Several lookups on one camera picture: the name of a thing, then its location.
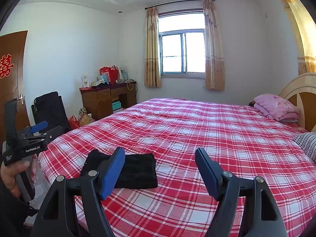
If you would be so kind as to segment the person's left hand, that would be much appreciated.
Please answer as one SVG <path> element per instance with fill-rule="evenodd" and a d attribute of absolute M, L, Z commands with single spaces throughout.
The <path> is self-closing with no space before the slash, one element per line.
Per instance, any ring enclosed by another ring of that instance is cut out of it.
<path fill-rule="evenodd" d="M 19 198 L 21 195 L 21 191 L 16 183 L 15 176 L 18 173 L 24 172 L 28 168 L 30 168 L 30 177 L 32 182 L 36 182 L 36 174 L 37 174 L 37 155 L 34 154 L 32 156 L 32 162 L 29 161 L 17 161 L 15 163 L 10 164 L 9 166 L 5 166 L 4 163 L 1 164 L 1 179 L 5 187 L 11 192 L 11 194 Z"/>

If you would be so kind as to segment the dark jacket left forearm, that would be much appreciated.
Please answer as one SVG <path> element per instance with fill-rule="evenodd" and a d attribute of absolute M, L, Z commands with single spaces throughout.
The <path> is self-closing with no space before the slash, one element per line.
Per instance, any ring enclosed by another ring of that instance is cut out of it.
<path fill-rule="evenodd" d="M 30 236 L 31 227 L 25 226 L 27 217 L 38 213 L 29 205 L 14 197 L 1 181 L 1 236 Z"/>

